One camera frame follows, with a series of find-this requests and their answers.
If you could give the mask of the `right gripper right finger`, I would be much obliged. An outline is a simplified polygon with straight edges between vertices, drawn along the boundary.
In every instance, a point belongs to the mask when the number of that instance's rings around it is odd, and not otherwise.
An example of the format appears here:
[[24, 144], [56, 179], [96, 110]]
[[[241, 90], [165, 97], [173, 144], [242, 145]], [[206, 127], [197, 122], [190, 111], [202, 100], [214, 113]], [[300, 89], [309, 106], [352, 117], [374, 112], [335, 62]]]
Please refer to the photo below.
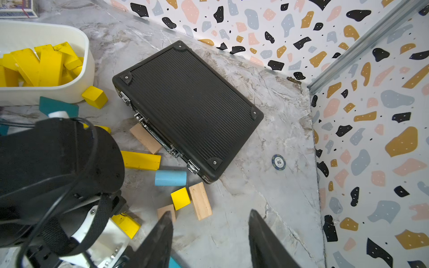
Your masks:
[[249, 245], [254, 268], [299, 268], [256, 210], [249, 215]]

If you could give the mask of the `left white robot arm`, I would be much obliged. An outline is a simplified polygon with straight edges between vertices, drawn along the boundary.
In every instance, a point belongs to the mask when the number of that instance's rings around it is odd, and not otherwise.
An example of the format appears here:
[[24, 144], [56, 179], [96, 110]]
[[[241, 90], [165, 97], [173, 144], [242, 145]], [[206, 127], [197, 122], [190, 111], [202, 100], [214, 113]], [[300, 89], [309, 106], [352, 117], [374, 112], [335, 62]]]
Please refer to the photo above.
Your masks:
[[124, 178], [118, 144], [86, 119], [2, 119], [1, 247], [19, 249], [17, 268], [122, 266], [130, 240], [112, 217]]

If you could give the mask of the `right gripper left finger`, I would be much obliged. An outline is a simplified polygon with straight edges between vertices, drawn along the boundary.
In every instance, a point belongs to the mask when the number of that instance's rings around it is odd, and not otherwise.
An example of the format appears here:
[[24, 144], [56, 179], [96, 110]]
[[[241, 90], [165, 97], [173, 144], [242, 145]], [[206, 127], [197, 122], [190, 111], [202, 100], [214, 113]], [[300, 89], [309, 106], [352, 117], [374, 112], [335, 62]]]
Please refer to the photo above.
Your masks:
[[158, 220], [144, 242], [125, 263], [124, 268], [168, 268], [173, 239], [172, 214]]

